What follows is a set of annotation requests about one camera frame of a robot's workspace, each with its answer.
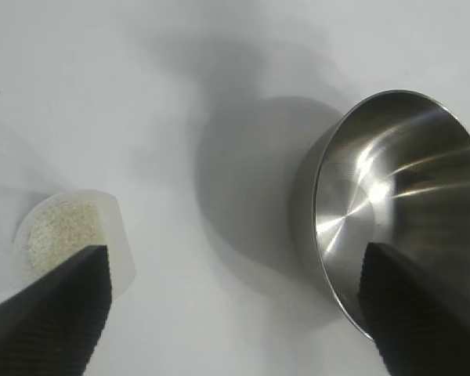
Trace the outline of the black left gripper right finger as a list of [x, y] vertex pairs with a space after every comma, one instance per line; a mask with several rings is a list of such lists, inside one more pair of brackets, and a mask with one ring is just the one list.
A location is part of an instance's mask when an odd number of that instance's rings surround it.
[[387, 244], [369, 243], [359, 303], [391, 375], [470, 375], [470, 299]]

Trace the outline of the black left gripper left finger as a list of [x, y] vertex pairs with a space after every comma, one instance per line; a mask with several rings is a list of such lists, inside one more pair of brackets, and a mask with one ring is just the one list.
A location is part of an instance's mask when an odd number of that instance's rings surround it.
[[82, 375], [112, 304], [106, 247], [89, 246], [0, 303], [0, 375]]

